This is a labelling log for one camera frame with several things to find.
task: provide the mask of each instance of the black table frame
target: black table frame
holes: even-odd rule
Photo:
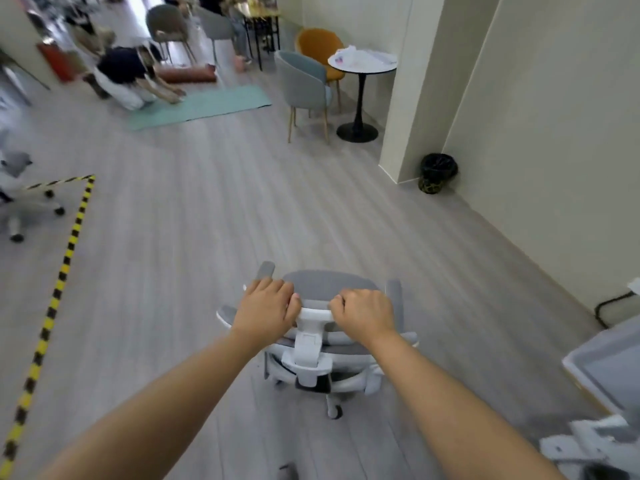
[[[260,70],[262,70],[262,56],[260,55],[260,39],[261,35],[265,35],[267,38],[271,37],[271,44],[268,46],[267,52],[275,52],[275,40],[273,39],[274,35],[278,36],[278,50],[280,50],[280,21],[279,17],[274,16],[265,16],[261,18],[252,18],[249,16],[243,15],[244,18],[244,31],[246,32],[247,44],[249,45],[249,55],[253,58],[253,51],[251,49],[251,36],[249,35],[249,25],[251,25],[251,30],[253,30],[253,34],[255,36],[255,51],[258,53],[258,65],[260,66]]]
[[[375,140],[378,137],[378,130],[373,126],[368,125],[362,122],[362,96],[364,94],[364,83],[367,80],[368,75],[379,75],[379,74],[388,74],[389,72],[393,72],[397,69],[394,67],[391,70],[386,70],[382,72],[352,72],[344,69],[340,69],[338,67],[334,67],[329,64],[334,69],[338,69],[342,72],[347,72],[349,74],[358,74],[358,104],[356,106],[356,117],[352,123],[345,123],[343,125],[338,126],[338,130],[336,134],[340,139],[348,141],[350,143],[368,143],[370,141]]]

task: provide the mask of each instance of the kneeling person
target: kneeling person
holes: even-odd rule
[[[179,96],[186,93],[156,75],[156,59],[160,56],[155,47],[151,50],[143,45],[115,47],[102,56],[93,73],[100,87],[130,111],[140,109],[156,98],[171,104],[179,103]]]

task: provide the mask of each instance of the orange chair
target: orange chair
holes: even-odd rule
[[[342,40],[329,30],[303,29],[296,37],[296,50],[324,65],[327,84],[335,81],[335,87],[338,89],[338,110],[341,111],[340,79],[344,77],[344,72],[334,69],[327,63],[329,57],[334,55],[339,48],[344,48]]]

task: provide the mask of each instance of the yellow and black striped tape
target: yellow and black striped tape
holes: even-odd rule
[[[87,180],[87,184],[84,188],[80,208],[78,208],[78,212],[76,214],[76,222],[71,229],[71,235],[69,236],[69,240],[67,243],[65,257],[62,261],[62,266],[60,266],[60,272],[58,273],[56,287],[53,290],[51,301],[49,302],[49,307],[44,318],[44,324],[42,325],[42,329],[40,331],[38,346],[36,347],[36,352],[33,354],[33,360],[31,361],[31,366],[29,367],[27,380],[25,381],[24,387],[22,388],[22,395],[20,396],[20,400],[18,400],[18,408],[16,409],[15,417],[13,419],[13,427],[11,428],[11,431],[9,432],[9,435],[7,436],[4,443],[2,463],[0,463],[0,480],[7,480],[13,470],[13,462],[15,461],[16,454],[18,453],[18,446],[20,445],[22,430],[24,429],[24,425],[27,421],[27,415],[29,413],[29,408],[31,407],[31,400],[36,389],[36,384],[38,383],[38,379],[40,378],[42,361],[44,360],[44,355],[46,354],[47,348],[49,347],[51,331],[53,330],[53,325],[55,324],[58,307],[60,306],[60,300],[62,299],[62,293],[65,290],[65,286],[67,284],[67,276],[69,274],[69,266],[71,266],[71,258],[74,256],[76,243],[78,242],[78,236],[80,236],[80,230],[82,229],[82,224],[84,222],[86,207],[89,203],[89,199],[91,198],[91,193],[93,192],[93,183],[95,182],[95,176],[87,175],[86,177],[68,178],[66,180],[56,180],[55,182],[50,182],[48,184],[36,184],[27,187],[28,189],[36,189],[38,187],[52,187],[53,185],[76,182],[78,180]]]

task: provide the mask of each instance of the yoga mat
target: yoga mat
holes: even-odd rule
[[[128,127],[130,131],[137,131],[270,105],[271,101],[258,86],[199,91],[187,94],[179,104],[158,100],[132,112]]]

